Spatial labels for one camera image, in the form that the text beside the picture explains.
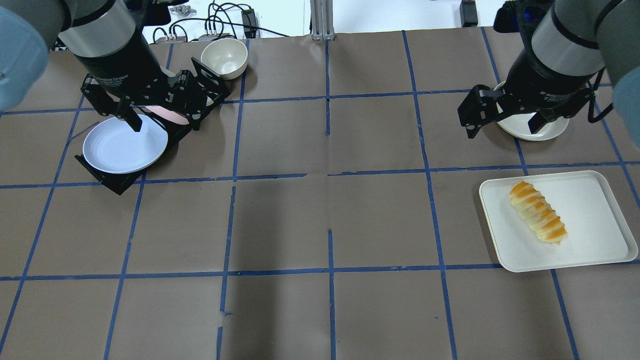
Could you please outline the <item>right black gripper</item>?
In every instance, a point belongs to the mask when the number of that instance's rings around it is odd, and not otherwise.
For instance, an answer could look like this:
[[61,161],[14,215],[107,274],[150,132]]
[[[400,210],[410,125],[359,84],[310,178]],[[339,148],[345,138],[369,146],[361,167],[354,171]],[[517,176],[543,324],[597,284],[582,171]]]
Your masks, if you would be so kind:
[[457,108],[460,125],[474,139],[491,123],[516,114],[535,112],[528,120],[531,135],[538,134],[558,117],[576,116],[594,102],[589,76],[571,76],[551,70],[531,50],[522,50],[510,67],[502,91],[475,85]]

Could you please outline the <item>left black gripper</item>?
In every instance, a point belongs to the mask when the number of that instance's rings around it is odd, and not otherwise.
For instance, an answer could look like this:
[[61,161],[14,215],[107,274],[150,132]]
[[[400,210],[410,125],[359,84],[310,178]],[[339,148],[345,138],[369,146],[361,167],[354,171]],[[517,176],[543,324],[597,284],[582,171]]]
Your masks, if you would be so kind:
[[141,131],[142,119],[132,102],[167,107],[185,117],[197,132],[231,92],[219,73],[196,57],[190,61],[194,71],[183,69],[167,76],[148,47],[125,47],[101,57],[82,56],[80,63],[87,76],[80,91],[98,113],[116,112],[116,118],[126,121],[134,132]]

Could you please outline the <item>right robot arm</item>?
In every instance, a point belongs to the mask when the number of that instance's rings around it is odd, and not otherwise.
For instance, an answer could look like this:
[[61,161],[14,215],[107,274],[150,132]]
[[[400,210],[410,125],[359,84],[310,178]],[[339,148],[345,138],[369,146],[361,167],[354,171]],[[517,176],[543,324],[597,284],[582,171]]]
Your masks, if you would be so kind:
[[473,139],[482,127],[521,114],[536,134],[559,118],[595,105],[607,72],[615,110],[639,146],[639,2],[637,0],[514,0],[509,22],[497,16],[496,32],[519,32],[523,50],[499,89],[475,85],[457,109]]

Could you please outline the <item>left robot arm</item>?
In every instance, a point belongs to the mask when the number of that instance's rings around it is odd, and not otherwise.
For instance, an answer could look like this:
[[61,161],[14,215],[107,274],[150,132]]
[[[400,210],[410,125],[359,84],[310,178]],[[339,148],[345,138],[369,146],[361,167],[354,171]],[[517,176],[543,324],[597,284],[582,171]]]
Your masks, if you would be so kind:
[[167,75],[123,0],[3,0],[1,110],[19,105],[48,64],[56,39],[87,69],[81,87],[103,116],[139,132],[134,107],[160,106],[194,130],[230,94],[214,70],[192,58],[195,71]]

